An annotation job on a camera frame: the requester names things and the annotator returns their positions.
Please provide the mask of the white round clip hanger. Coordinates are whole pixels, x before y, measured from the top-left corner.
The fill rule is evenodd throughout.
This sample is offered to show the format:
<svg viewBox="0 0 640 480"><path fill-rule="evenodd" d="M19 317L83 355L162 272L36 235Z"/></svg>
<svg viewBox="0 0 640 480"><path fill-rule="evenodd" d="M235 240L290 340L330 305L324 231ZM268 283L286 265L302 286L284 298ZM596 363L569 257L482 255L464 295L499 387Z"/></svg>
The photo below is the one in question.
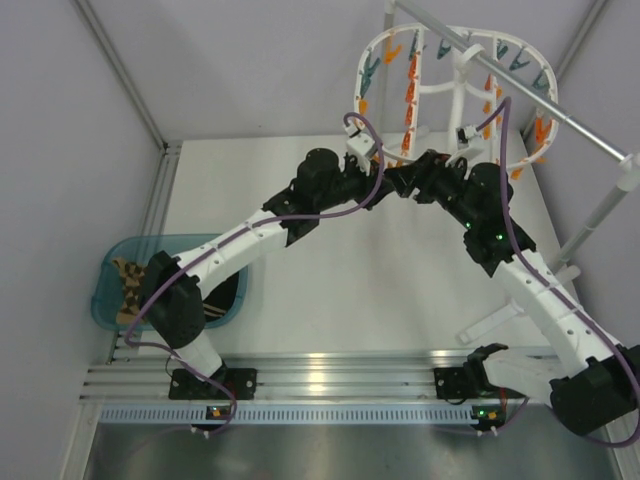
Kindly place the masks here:
<svg viewBox="0 0 640 480"><path fill-rule="evenodd" d="M415 161L432 132L446 137L451 155L456 129L474 125L488 149L471 164L500 161L504 116L498 107L507 89L497 75L472 59L483 52L544 99L558 99L556 75L544 56L522 39L503 32L455 28L472 49L464 53L419 23L393 26L365 47L356 69L353 107L390 127L384 151L390 167Z"/></svg>

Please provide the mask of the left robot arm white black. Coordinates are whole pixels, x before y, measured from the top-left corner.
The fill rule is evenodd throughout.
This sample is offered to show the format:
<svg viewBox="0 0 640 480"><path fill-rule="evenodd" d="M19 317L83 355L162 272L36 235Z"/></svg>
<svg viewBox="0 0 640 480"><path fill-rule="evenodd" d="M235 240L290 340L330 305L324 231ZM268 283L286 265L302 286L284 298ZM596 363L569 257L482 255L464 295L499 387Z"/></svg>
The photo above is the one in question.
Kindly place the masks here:
<svg viewBox="0 0 640 480"><path fill-rule="evenodd" d="M156 253L139 296L144 320L162 348L180 361L205 397L225 388L225 363L205 335L204 300L225 280L270 252L302 239L321 220L340 216L348 202L359 210L382 187L384 155L374 145L351 147L344 156L310 150L289 185L229 232L174 256Z"/></svg>

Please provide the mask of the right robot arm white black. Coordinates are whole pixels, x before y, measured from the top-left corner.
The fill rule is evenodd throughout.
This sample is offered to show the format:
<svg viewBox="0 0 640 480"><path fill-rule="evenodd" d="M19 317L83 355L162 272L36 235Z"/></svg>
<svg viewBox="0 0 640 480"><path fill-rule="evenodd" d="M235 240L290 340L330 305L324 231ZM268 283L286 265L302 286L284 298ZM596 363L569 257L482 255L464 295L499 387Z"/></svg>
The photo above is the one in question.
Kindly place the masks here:
<svg viewBox="0 0 640 480"><path fill-rule="evenodd" d="M533 321L559 361L552 369L502 344L479 347L464 364L473 393L486 397L505 388L544 403L578 436L639 409L638 347L625 347L596 324L512 220L505 167L468 168L464 160L449 166L445 155L429 150L385 178L400 197L436 203L464 227L471 259Z"/></svg>

